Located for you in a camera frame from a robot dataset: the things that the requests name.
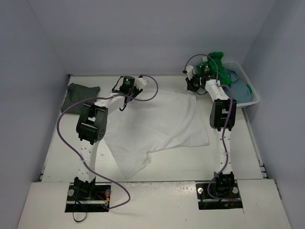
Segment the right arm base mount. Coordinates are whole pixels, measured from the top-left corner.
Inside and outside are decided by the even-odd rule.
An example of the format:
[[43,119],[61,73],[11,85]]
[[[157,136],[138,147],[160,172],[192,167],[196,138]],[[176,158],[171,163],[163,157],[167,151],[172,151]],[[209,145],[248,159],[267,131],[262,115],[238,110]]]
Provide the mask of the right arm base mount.
[[207,191],[208,184],[208,182],[195,184],[199,210],[229,210],[243,208],[237,181],[234,181],[232,186],[225,186],[218,190],[216,190],[215,183],[213,183],[210,187],[210,193],[216,198],[209,195]]

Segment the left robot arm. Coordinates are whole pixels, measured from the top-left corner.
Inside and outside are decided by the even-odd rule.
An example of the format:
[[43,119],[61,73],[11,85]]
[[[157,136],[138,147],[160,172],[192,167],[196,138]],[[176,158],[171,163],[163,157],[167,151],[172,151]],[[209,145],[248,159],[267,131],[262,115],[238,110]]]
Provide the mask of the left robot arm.
[[141,93],[148,80],[142,75],[134,78],[124,76],[118,90],[112,89],[110,98],[93,103],[86,102],[81,113],[76,132],[81,141],[81,162],[74,186],[79,188],[78,195],[84,200],[90,200],[95,195],[95,169],[97,148],[106,133],[107,118],[117,109],[123,109],[128,102]]

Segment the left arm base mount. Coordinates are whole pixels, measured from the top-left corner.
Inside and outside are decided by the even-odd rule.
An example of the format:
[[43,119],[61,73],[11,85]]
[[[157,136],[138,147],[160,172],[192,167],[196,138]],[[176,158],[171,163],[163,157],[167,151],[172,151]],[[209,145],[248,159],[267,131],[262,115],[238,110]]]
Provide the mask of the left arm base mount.
[[108,212],[110,207],[111,185],[98,183],[89,195],[70,184],[66,199],[66,213]]

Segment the dark grey t-shirt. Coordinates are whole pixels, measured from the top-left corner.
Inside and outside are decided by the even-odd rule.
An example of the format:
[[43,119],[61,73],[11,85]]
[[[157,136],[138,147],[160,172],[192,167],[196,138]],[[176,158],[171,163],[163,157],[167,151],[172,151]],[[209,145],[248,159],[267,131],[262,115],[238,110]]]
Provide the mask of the dark grey t-shirt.
[[72,106],[75,103],[78,103],[82,100],[97,97],[100,92],[100,87],[87,87],[84,85],[71,83],[67,87],[67,93],[64,99],[64,102],[61,106],[61,112],[66,110],[68,107]]

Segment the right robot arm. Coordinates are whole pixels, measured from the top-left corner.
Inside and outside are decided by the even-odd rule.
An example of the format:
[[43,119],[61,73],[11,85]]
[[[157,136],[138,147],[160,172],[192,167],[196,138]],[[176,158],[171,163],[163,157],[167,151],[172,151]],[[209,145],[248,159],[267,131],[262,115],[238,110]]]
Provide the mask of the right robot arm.
[[234,185],[234,174],[231,165],[230,139],[231,131],[235,124],[236,100],[233,93],[226,84],[221,84],[218,79],[203,80],[195,79],[193,74],[194,67],[188,65],[184,69],[187,75],[187,88],[195,90],[196,87],[204,85],[205,90],[210,95],[213,105],[210,114],[210,127],[214,130],[217,137],[219,149],[219,169],[207,187],[207,192],[213,198],[221,197],[229,192]]

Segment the white t-shirt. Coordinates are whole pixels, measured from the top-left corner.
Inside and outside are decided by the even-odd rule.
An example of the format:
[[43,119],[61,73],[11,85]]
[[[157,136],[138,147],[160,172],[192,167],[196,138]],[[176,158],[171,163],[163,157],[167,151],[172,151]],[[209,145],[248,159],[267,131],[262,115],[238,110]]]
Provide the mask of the white t-shirt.
[[108,115],[104,140],[125,178],[150,163],[149,153],[209,144],[196,96],[160,90],[150,101],[131,101]]

